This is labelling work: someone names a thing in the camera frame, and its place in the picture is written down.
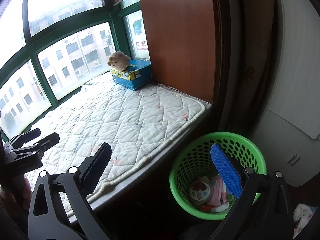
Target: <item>cabinet handle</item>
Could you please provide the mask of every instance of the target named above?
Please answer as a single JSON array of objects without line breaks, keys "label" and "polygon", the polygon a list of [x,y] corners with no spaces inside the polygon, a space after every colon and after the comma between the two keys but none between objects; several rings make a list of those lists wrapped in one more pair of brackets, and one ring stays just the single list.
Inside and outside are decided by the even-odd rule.
[{"label": "cabinet handle", "polygon": [[287,161],[287,163],[289,164],[289,163],[292,162],[296,157],[297,157],[297,153],[295,153],[295,154],[293,155],[293,157],[292,157],[290,160]]},{"label": "cabinet handle", "polygon": [[298,155],[298,159],[294,163],[291,164],[291,167],[294,166],[300,159],[301,159],[301,156]]}]

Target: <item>white quilted pad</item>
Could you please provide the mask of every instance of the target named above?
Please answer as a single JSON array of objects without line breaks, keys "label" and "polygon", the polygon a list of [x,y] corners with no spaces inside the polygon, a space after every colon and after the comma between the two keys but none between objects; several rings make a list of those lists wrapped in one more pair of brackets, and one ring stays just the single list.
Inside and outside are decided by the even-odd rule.
[{"label": "white quilted pad", "polygon": [[[115,84],[109,73],[92,79],[79,93],[46,114],[31,129],[40,128],[40,138],[56,132],[60,142],[45,152],[43,167],[26,174],[32,189],[38,174],[63,173],[94,155],[103,142],[112,148],[112,157],[89,203],[103,190],[138,170],[163,150],[205,110],[194,98],[158,85],[132,91]],[[71,207],[65,194],[62,201],[68,216]]]}]

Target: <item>green basket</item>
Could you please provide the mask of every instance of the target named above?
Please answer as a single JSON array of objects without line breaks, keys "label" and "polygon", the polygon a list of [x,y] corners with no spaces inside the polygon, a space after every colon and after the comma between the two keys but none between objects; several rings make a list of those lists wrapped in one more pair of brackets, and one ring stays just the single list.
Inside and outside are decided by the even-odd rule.
[{"label": "green basket", "polygon": [[267,168],[260,150],[247,138],[229,132],[215,132],[201,136],[179,153],[170,171],[170,189],[178,204],[189,214],[206,220],[223,220],[230,208],[220,213],[197,210],[187,197],[189,185],[198,176],[217,175],[210,158],[212,144],[219,143],[229,156],[236,157],[244,167],[252,167],[257,173],[266,174]]}]

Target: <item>brown wooden wall panel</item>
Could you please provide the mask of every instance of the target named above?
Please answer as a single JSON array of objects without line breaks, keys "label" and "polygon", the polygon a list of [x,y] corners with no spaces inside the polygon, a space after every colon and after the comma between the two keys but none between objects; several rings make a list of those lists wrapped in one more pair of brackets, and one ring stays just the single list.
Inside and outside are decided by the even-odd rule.
[{"label": "brown wooden wall panel", "polygon": [[140,0],[154,79],[212,103],[212,0]]}]

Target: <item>blue box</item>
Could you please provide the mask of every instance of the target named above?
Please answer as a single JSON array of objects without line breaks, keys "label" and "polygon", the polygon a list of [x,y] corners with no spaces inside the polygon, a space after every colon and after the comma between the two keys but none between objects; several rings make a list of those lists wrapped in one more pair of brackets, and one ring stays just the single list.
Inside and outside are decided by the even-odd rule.
[{"label": "blue box", "polygon": [[124,72],[114,68],[110,72],[115,83],[134,91],[149,83],[153,78],[150,61],[143,60],[132,59],[130,67]]}]

